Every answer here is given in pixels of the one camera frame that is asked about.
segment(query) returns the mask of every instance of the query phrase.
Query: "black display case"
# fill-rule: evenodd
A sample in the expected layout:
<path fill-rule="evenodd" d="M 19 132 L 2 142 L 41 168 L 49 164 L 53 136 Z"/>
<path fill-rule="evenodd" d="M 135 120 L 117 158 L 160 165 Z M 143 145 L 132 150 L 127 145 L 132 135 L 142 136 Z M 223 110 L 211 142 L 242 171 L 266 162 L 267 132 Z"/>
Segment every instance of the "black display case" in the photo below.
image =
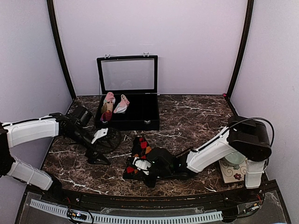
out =
<path fill-rule="evenodd" d="M 121 131 L 159 130 L 158 56 L 102 57 L 97 58 L 97 63 L 103 95 L 95 116 L 95 127 L 114 127 Z M 110 121 L 101 121 L 101 108 L 108 92 L 115 96 L 114 109 L 122 94 L 130 104 L 124 113 L 113 113 Z"/>

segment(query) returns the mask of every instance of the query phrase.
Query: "colorful patterned sock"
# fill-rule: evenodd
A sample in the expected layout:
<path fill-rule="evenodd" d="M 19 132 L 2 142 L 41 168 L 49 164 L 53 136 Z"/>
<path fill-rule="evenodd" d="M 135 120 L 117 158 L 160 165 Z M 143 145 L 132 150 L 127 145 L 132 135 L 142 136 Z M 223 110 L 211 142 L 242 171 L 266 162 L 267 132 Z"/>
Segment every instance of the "colorful patterned sock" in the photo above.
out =
<path fill-rule="evenodd" d="M 124 113 L 130 102 L 125 95 L 122 94 L 120 103 L 116 106 L 114 113 Z"/>

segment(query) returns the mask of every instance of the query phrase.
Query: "brown marble surface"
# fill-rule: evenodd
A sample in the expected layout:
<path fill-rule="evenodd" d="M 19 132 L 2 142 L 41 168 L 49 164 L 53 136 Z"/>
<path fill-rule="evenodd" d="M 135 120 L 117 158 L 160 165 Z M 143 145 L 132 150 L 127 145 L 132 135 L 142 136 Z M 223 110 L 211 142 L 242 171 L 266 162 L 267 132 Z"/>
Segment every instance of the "brown marble surface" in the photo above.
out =
<path fill-rule="evenodd" d="M 158 97 L 160 131 L 143 132 L 151 147 L 164 147 L 177 154 L 190 146 L 199 147 L 214 137 L 232 115 L 222 96 L 164 95 Z M 96 113 L 99 97 L 78 97 L 72 107 L 83 105 Z M 89 122 L 92 130 L 93 119 Z M 112 165 L 90 165 L 85 148 L 69 145 L 70 139 L 56 137 L 45 159 L 43 170 L 54 174 L 64 189 L 114 196 L 185 196 L 219 192 L 242 187 L 242 183 L 225 185 L 218 162 L 187 181 L 159 180 L 154 189 L 143 182 L 124 180 L 123 171 L 132 141 L 141 132 L 122 132 L 123 141 L 106 154 Z"/>

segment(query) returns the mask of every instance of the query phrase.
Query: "black cable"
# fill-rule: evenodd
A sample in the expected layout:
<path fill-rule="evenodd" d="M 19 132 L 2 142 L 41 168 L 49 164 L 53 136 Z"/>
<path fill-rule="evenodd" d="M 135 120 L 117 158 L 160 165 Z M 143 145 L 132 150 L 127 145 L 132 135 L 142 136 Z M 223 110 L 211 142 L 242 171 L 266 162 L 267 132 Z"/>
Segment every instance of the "black cable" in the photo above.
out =
<path fill-rule="evenodd" d="M 265 198 L 266 198 L 265 184 L 264 184 L 263 179 L 262 179 L 262 183 L 263 183 L 263 200 L 260 202 L 261 206 L 264 204 L 264 202 L 265 202 Z M 247 218 L 247 217 L 250 217 L 250 216 L 256 214 L 257 211 L 259 211 L 260 209 L 261 209 L 261 207 L 259 207 L 258 209 L 254 210 L 254 211 L 251 211 L 250 214 L 243 215 L 243 216 L 241 216 L 242 214 L 238 214 L 238 215 L 235 215 L 235 216 L 223 216 L 223 218 L 227 218 L 227 219 L 230 219 L 230 218 L 231 218 L 231 219 L 232 219 L 232 218 L 235 218 L 235 219 L 237 219 L 237 218 Z"/>
<path fill-rule="evenodd" d="M 59 201 L 59 200 L 57 200 L 57 199 L 55 199 L 55 198 L 53 198 L 51 195 L 49 195 L 49 194 L 46 194 L 46 196 L 48 196 L 48 197 L 50 197 L 50 198 L 52 198 L 54 201 L 56 201 L 56 202 L 58 202 L 58 203 L 62 203 L 62 204 L 65 204 L 63 201 Z M 93 215 L 91 214 L 91 212 L 88 210 L 88 209 L 86 209 L 86 208 L 83 208 L 83 207 L 81 207 L 81 206 L 79 206 L 79 205 L 76 205 L 76 204 L 72 204 L 72 203 L 68 203 L 68 205 L 70 206 L 70 205 L 72 205 L 72 206 L 75 206 L 75 207 L 78 207 L 78 208 L 81 208 L 81 209 L 83 209 L 83 210 L 85 210 L 86 212 L 88 212 L 88 214 L 90 215 L 90 217 L 92 218 L 92 222 L 91 222 L 91 224 L 93 224 L 94 223 L 94 217 L 93 217 Z"/>

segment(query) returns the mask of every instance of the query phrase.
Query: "white wall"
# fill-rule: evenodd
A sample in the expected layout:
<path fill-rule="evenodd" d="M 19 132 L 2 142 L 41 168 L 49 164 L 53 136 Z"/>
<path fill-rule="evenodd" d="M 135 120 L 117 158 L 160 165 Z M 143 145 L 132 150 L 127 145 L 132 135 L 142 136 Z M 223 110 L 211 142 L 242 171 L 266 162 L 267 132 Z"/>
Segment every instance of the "white wall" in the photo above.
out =
<path fill-rule="evenodd" d="M 161 94 L 223 94 L 240 45 L 246 0 L 56 0 L 77 95 L 98 95 L 97 57 L 159 56 Z"/>
<path fill-rule="evenodd" d="M 2 0 L 0 6 L 0 121 L 66 112 L 71 97 L 58 60 L 45 0 Z M 11 150 L 39 168 L 51 139 Z M 25 185 L 0 178 L 0 223 L 14 223 Z"/>
<path fill-rule="evenodd" d="M 246 117 L 265 117 L 276 138 L 267 174 L 299 223 L 299 3 L 255 1 L 248 43 L 232 96 Z"/>

